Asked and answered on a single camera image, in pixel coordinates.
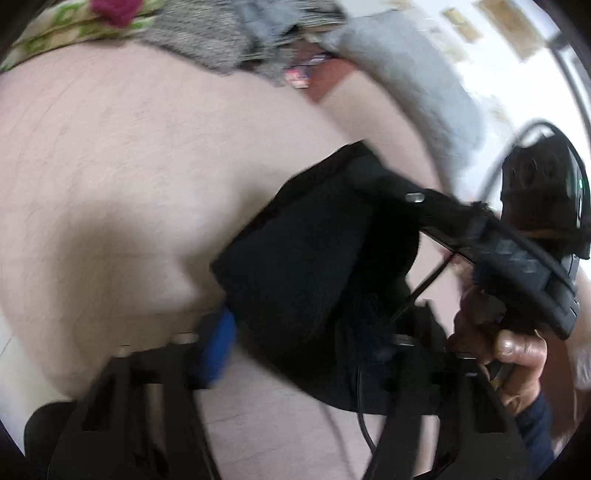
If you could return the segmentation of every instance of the gray blanket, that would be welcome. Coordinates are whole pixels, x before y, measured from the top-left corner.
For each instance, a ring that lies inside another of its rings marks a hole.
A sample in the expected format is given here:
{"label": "gray blanket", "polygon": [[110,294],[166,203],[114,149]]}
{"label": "gray blanket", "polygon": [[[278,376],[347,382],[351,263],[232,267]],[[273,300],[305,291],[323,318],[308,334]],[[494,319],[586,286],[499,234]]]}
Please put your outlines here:
{"label": "gray blanket", "polygon": [[220,73],[246,66],[282,83],[303,31],[344,23],[332,0],[167,0],[143,38]]}
{"label": "gray blanket", "polygon": [[353,18],[321,45],[386,88],[420,132],[444,188],[456,193],[458,175],[483,141],[484,121],[452,67],[412,21],[397,11]]}

